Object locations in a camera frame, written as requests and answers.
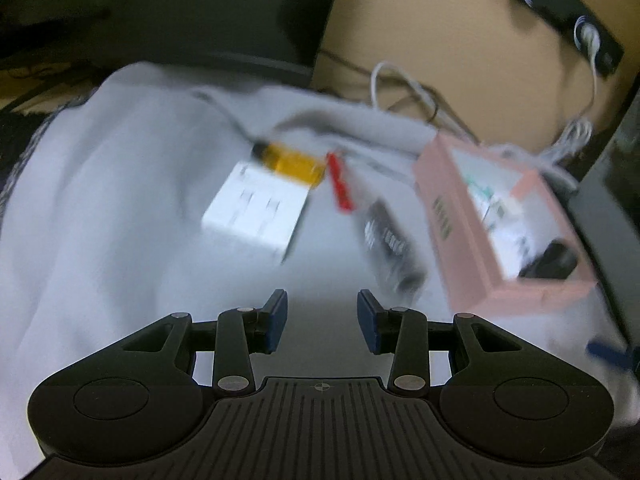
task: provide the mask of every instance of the white blanket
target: white blanket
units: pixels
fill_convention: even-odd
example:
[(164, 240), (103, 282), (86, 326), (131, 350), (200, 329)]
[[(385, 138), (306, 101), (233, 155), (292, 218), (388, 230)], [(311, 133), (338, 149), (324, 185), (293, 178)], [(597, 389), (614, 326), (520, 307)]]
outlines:
[[(51, 123), (9, 200), (0, 235), (0, 478), (28, 473), (42, 455), (26, 418), (30, 393), (50, 374), (176, 311), (216, 319), (289, 293), (278, 351), (252, 356), (265, 375), (382, 376), (360, 335), (355, 298), (384, 298), (350, 217), (330, 184), (311, 193), (281, 266), (216, 245), (200, 218), (250, 139), (268, 137), (318, 155), (348, 143), (410, 176), (435, 130), (299, 89), (224, 73), (126, 67), (79, 108)], [(381, 144), (392, 150), (371, 148)], [(450, 320), (424, 209), (405, 183), (362, 169), (411, 233), (430, 276), (416, 308)], [(600, 297), (549, 316), (492, 319), (598, 378), (616, 424), (640, 414), (637, 383), (584, 354), (598, 335), (622, 348)], [(448, 378), (432, 357), (432, 382)], [(210, 356), (194, 377), (210, 384)]]

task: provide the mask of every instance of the black cable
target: black cable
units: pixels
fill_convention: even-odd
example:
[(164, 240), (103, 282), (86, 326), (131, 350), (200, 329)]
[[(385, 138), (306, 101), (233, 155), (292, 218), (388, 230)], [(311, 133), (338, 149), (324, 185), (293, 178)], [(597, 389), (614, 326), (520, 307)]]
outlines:
[[(411, 94), (411, 95), (404, 96), (401, 99), (398, 99), (398, 101), (393, 103), (389, 108), (386, 109), (386, 111), (397, 113), (400, 110), (406, 108), (408, 105), (413, 103), (418, 103), (419, 105), (424, 106), (424, 102), (422, 102), (422, 99), (420, 99), (416, 94)], [(425, 121), (427, 124), (433, 123), (433, 121), (438, 115), (438, 112), (440, 111), (440, 104), (438, 104), (438, 102), (435, 99), (433, 101), (433, 104), (434, 106), (433, 106), (433, 112), (431, 113), (431, 117), (429, 117)]]
[(337, 54), (334, 54), (330, 50), (327, 50), (325, 48), (321, 48), (318, 51), (318, 54), (322, 54), (323, 56), (328, 57), (332, 61), (335, 61), (337, 64), (340, 64), (340, 65), (343, 65), (344, 67), (347, 67), (349, 70), (352, 70), (353, 72), (357, 72), (359, 74), (371, 77), (371, 72), (369, 70), (367, 70), (366, 68), (361, 67), (359, 65), (356, 65), (355, 63), (352, 63), (351, 61), (348, 61), (347, 59), (344, 59), (343, 57), (340, 57)]
[(34, 70), (33, 66), (29, 66), (29, 67), (25, 67), (25, 69), (28, 71), (26, 74), (24, 75), (15, 75), (12, 73), (15, 72), (16, 70), (22, 70), (20, 68), (13, 68), (13, 69), (8, 69), (6, 71), (6, 74), (11, 78), (11, 79), (30, 79), (30, 78), (35, 78), (35, 79), (39, 79), (39, 78), (45, 78), (45, 77), (49, 77), (52, 75), (56, 75), (59, 74), (61, 72), (64, 72), (64, 69), (62, 70), (55, 70), (52, 69), (50, 66), (41, 68), (39, 70)]
[(43, 94), (47, 90), (51, 90), (53, 87), (58, 86), (59, 84), (66, 83), (71, 80), (75, 80), (78, 82), (79, 80), (86, 79), (91, 75), (94, 68), (88, 64), (79, 64), (74, 65), (66, 69), (64, 72), (60, 72), (59, 74), (52, 75), (44, 80), (41, 84), (36, 86), (36, 88), (25, 92), (20, 97), (15, 98), (9, 104), (5, 105), (3, 108), (0, 108), (0, 115), (7, 114), (12, 110), (15, 110), (17, 107), (22, 106), (28, 101), (31, 101), (34, 97)]

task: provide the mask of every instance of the white cable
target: white cable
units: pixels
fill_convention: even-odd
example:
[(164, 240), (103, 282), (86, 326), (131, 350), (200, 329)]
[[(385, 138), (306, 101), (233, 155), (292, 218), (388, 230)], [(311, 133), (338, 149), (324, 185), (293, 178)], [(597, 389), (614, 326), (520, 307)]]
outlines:
[(381, 61), (379, 62), (371, 72), (371, 80), (370, 80), (370, 93), (371, 93), (371, 106), (375, 110), (380, 110), (380, 106), (378, 105), (378, 78), (380, 77), (380, 72), (384, 69), (391, 70), (392, 72), (397, 73), (404, 81), (412, 88), (415, 94), (420, 98), (420, 100), (428, 107), (436, 110), (436, 117), (439, 119), (440, 124), (449, 129), (451, 133), (460, 137), (463, 140), (467, 140), (468, 142), (472, 142), (477, 144), (476, 139), (469, 135), (468, 131), (465, 130), (456, 120), (450, 117), (442, 107), (438, 106), (438, 103), (433, 99), (433, 97), (422, 87), (422, 85), (416, 81), (413, 77), (411, 77), (404, 69), (395, 65), (389, 61)]
[(418, 83), (414, 78), (412, 78), (407, 72), (405, 72), (398, 65), (394, 65), (393, 63), (389, 63), (388, 61), (381, 61), (371, 72), (371, 106), (373, 106), (375, 110), (380, 110), (380, 106), (378, 105), (378, 77), (380, 76), (380, 71), (383, 68), (401, 75), (406, 83), (414, 90), (414, 92), (420, 97), (422, 102), (427, 106), (431, 108), (435, 108), (437, 106), (433, 98), (424, 90), (424, 88), (422, 88), (422, 85)]
[(560, 162), (568, 155), (575, 155), (587, 145), (593, 135), (593, 123), (586, 114), (593, 107), (598, 91), (598, 73), (596, 72), (596, 55), (600, 50), (600, 35), (598, 30), (585, 22), (580, 32), (582, 42), (587, 45), (589, 66), (593, 77), (593, 94), (591, 101), (575, 118), (567, 123), (562, 134), (551, 146), (540, 152), (538, 157), (553, 164)]

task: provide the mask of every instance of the black component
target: black component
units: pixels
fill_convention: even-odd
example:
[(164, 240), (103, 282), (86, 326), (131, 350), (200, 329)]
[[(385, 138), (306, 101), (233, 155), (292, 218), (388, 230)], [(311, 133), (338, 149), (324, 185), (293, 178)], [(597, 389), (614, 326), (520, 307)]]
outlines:
[(264, 152), (267, 150), (267, 148), (269, 147), (269, 143), (268, 142), (264, 142), (263, 140), (259, 140), (258, 142), (256, 142), (251, 150), (251, 155), (254, 156), (255, 158), (257, 158), (258, 160), (262, 160), (262, 156), (264, 155)]
[(585, 58), (589, 58), (586, 45), (580, 40), (585, 23), (591, 23), (600, 35), (600, 51), (596, 56), (596, 69), (606, 77), (616, 71), (624, 49), (613, 35), (580, 0), (520, 0), (552, 25), (567, 41), (574, 44)]
[(333, 0), (0, 0), (0, 70), (144, 60), (306, 86)]
[[(249, 352), (275, 348), (286, 304), (277, 291), (260, 311), (226, 311), (217, 323), (169, 316), (49, 378), (34, 392), (29, 417), (50, 456), (28, 478), (612, 480), (589, 457), (612, 419), (606, 389), (471, 314), (457, 315), (453, 324), (427, 322), (415, 310), (385, 310), (363, 290), (358, 320), (370, 350), (395, 353), (388, 389), (379, 378), (266, 378), (254, 392)], [(430, 387), (429, 342), (450, 352), (454, 375), (444, 386)], [(166, 351), (172, 358), (157, 368), (156, 382), (172, 368), (181, 379), (159, 382), (172, 384), (173, 395), (184, 388), (180, 399), (192, 391), (205, 398), (188, 370), (193, 352), (211, 348), (214, 387), (207, 395), (214, 401), (188, 436), (158, 428), (167, 418), (187, 420), (175, 413), (184, 404), (168, 402), (159, 420), (136, 418), (158, 390), (130, 356)], [(114, 376), (116, 354), (122, 365)], [(76, 368), (92, 358), (99, 371)], [(70, 418), (65, 408), (63, 416), (51, 415), (69, 404), (70, 392), (78, 414)], [(87, 422), (78, 426), (88, 416), (93, 433)], [(164, 434), (164, 449), (110, 433), (138, 452), (136, 462), (116, 465), (113, 450), (122, 446), (107, 442), (104, 428), (123, 420), (142, 424), (130, 431), (143, 440), (158, 444), (153, 432)], [(88, 442), (94, 438), (104, 446), (101, 458)], [(63, 440), (70, 446), (66, 457), (59, 456)]]
[(111, 468), (50, 457), (28, 476), (61, 478), (614, 480), (590, 458), (540, 468), (496, 462), (452, 437), (428, 402), (390, 394), (373, 378), (267, 378), (252, 396), (220, 400), (166, 455)]
[[(423, 314), (385, 310), (363, 290), (358, 321), (373, 353), (395, 353), (388, 389), (413, 396), (415, 378), (423, 378), (421, 396), (433, 398), (427, 391), (426, 335), (417, 338), (415, 329), (427, 325)], [(453, 325), (430, 322), (428, 332), (437, 343), (431, 349), (449, 351), (453, 373), (439, 392), (440, 413), (472, 447), (528, 464), (558, 463), (599, 449), (613, 402), (596, 379), (473, 314), (457, 314)]]
[(510, 462), (557, 463), (594, 455), (613, 418), (606, 388), (484, 319), (463, 316), (454, 318), (463, 360), (440, 393), (440, 410), (451, 430)]
[[(217, 324), (166, 316), (38, 386), (28, 405), (33, 433), (44, 453), (82, 462), (126, 463), (163, 452), (202, 421), (212, 396), (255, 390), (249, 351), (271, 353), (286, 317), (283, 290), (262, 309), (223, 312)], [(207, 388), (191, 375), (195, 353), (213, 349), (215, 382)], [(251, 387), (219, 388), (227, 376)]]
[(422, 268), (411, 240), (398, 227), (383, 200), (356, 209), (360, 229), (375, 262), (378, 278), (401, 297), (411, 297), (424, 284)]
[(538, 278), (540, 280), (566, 280), (575, 267), (578, 257), (572, 248), (562, 240), (552, 241), (545, 252), (540, 254), (527, 267), (520, 271), (521, 278)]

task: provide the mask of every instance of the metal screw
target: metal screw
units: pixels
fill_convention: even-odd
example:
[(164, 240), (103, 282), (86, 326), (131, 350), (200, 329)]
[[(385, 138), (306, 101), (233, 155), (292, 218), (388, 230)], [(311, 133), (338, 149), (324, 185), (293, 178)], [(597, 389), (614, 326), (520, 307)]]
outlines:
[(394, 384), (396, 388), (400, 388), (401, 390), (415, 392), (424, 388), (426, 381), (417, 375), (401, 375), (396, 377)]
[(249, 385), (247, 378), (240, 375), (228, 375), (218, 381), (218, 387), (228, 392), (239, 392)]

